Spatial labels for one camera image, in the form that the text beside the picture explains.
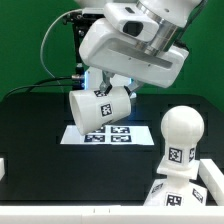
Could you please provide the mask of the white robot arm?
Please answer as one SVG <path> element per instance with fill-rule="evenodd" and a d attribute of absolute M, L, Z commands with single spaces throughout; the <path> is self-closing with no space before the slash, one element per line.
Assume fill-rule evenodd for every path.
<path fill-rule="evenodd" d="M 167 88 L 188 57 L 183 33 L 207 0 L 74 0 L 92 24 L 79 47 L 86 88 Z"/>

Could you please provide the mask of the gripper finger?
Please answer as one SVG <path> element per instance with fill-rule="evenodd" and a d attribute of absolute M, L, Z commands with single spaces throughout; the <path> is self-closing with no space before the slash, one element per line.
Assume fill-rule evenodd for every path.
<path fill-rule="evenodd" d="M 132 95 L 141 89 L 143 87 L 144 83 L 139 80 L 133 80 L 128 86 L 125 87 L 127 94 L 129 97 L 132 97 Z"/>
<path fill-rule="evenodd" d="M 112 84 L 110 82 L 110 79 L 115 76 L 114 73 L 108 72 L 108 71 L 103 71 L 102 72 L 102 82 L 100 84 L 100 92 L 103 95 L 107 95 L 111 89 L 112 89 Z"/>

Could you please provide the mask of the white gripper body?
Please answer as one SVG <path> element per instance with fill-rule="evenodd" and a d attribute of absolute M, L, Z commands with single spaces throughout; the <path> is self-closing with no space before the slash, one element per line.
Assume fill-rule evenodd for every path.
<path fill-rule="evenodd" d="M 88 66 L 163 88 L 171 86 L 189 52 L 172 45 L 167 52 L 152 56 L 136 49 L 136 43 L 102 18 L 90 27 L 79 53 Z"/>

